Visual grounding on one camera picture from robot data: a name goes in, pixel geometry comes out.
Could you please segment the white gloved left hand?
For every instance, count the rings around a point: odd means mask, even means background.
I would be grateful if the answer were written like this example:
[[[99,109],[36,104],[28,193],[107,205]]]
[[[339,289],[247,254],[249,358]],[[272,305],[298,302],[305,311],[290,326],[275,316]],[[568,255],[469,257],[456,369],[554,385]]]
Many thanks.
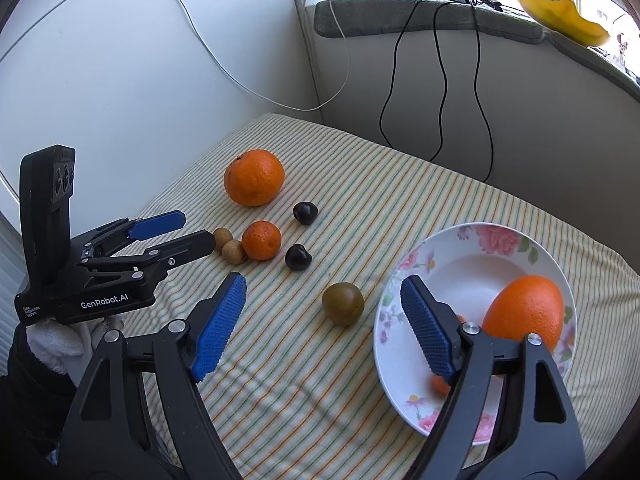
[[[73,325],[45,320],[28,326],[26,339],[38,361],[52,372],[67,375],[78,386],[104,335],[122,330],[124,321],[122,314]]]

